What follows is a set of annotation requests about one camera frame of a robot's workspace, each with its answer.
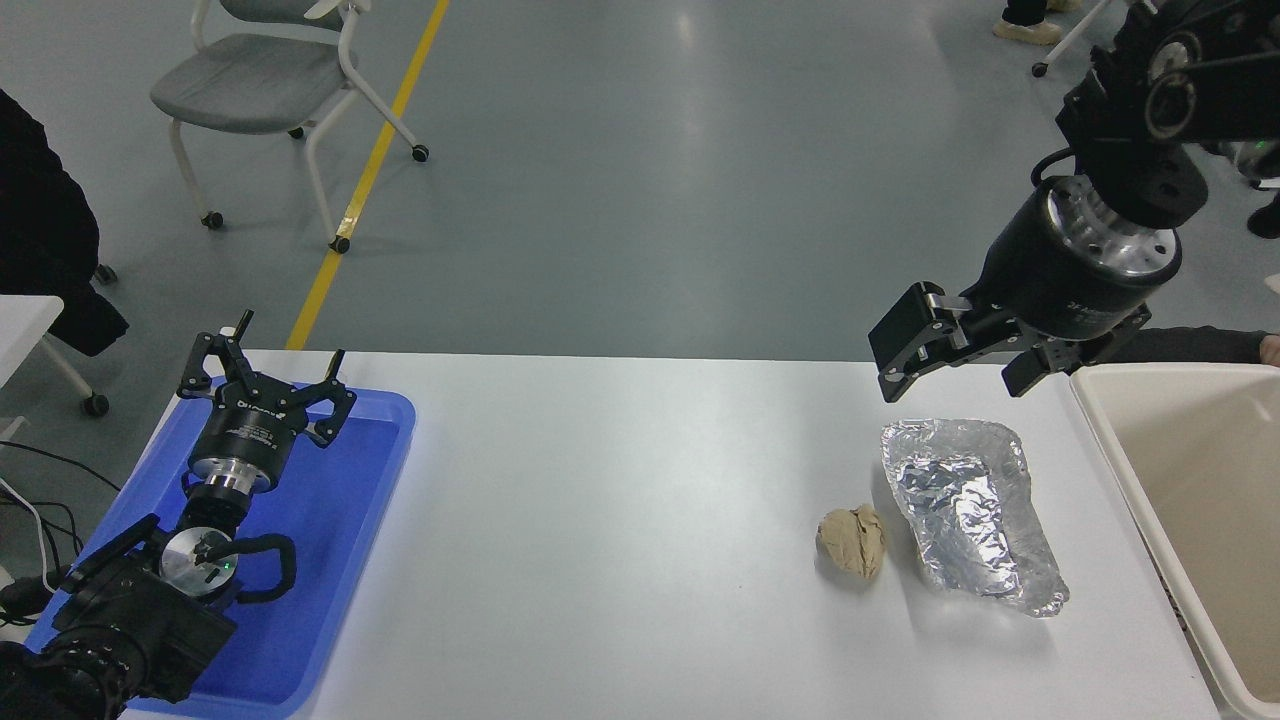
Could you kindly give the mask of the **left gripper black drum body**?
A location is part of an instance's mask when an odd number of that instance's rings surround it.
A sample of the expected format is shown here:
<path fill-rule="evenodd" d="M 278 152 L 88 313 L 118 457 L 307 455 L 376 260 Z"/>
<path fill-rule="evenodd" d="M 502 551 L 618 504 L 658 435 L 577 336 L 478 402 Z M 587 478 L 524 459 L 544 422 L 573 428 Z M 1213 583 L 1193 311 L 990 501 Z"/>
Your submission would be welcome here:
<path fill-rule="evenodd" d="M 264 479 L 278 479 L 307 424 L 303 409 L 282 407 L 280 400 L 265 391 L 252 396 L 239 386 L 219 386 L 188 468 L 207 478 L 216 468 L 238 461 L 255 468 Z"/>

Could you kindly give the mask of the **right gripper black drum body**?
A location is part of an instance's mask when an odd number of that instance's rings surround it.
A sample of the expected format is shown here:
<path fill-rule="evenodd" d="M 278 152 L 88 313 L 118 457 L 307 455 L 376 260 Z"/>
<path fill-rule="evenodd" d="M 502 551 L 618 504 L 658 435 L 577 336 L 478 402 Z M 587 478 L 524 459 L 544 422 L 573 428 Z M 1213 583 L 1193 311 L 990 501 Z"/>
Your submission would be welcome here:
<path fill-rule="evenodd" d="M 1171 229 L 1123 218 L 1088 179 L 1046 179 L 989 246 L 968 296 L 1042 334 L 1087 341 L 1171 278 Z"/>

